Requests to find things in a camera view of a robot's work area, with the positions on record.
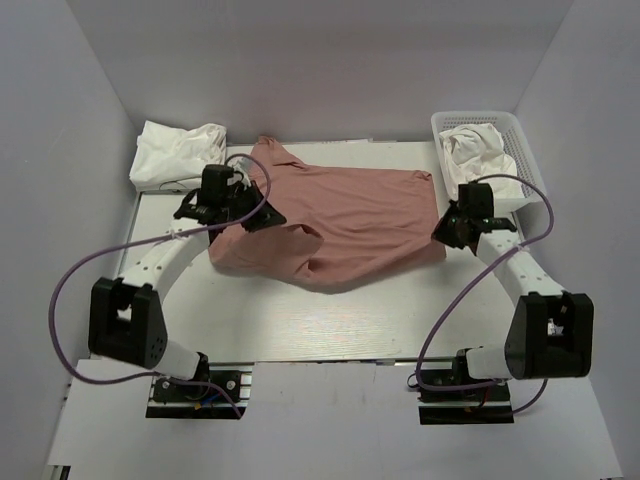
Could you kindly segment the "pink t-shirt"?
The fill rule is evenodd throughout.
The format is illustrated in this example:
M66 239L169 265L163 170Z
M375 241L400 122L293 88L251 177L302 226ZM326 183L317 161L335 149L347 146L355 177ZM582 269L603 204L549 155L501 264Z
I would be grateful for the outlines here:
M262 137L250 175L285 224L226 229L209 248L218 269L309 290L349 290L441 262L433 178L420 170L321 167Z

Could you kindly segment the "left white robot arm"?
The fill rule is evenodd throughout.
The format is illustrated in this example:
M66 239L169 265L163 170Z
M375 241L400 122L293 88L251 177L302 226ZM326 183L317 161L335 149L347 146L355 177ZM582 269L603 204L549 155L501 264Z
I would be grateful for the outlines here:
M136 365L176 382L188 398L211 387L208 359L170 340L163 302L193 260L228 227L253 233L285 224L259 187L239 169L212 165L198 188L185 195L165 234L116 279L99 279L91 290L88 346L93 354Z

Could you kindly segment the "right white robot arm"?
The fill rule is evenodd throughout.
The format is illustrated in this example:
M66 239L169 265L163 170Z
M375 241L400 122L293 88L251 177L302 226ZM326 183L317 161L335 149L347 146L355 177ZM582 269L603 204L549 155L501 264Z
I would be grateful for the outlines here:
M437 224L433 240L469 249L494 275L514 306L506 339L498 346L462 349L445 391L472 399L496 382L585 377L591 370L594 305L553 280L529 253L515 224L494 211L491 186L472 181Z

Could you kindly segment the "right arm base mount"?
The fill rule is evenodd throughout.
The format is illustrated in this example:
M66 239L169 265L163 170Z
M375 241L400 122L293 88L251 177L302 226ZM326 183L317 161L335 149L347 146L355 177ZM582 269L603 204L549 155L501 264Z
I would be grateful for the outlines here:
M424 384L433 387L470 386L481 383L468 375L466 361L454 359L439 367L427 363L420 372ZM428 390L419 385L416 374L407 378L409 390L418 393L418 415L422 426L512 424L511 396L505 383L461 391Z

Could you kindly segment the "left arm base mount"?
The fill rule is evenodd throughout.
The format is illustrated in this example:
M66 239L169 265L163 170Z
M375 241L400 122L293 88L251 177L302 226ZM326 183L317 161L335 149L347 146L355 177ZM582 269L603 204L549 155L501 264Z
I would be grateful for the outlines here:
M215 388L183 386L167 377L153 380L146 417L151 419L239 420L248 406L253 366L210 364L208 383L218 385L231 403Z

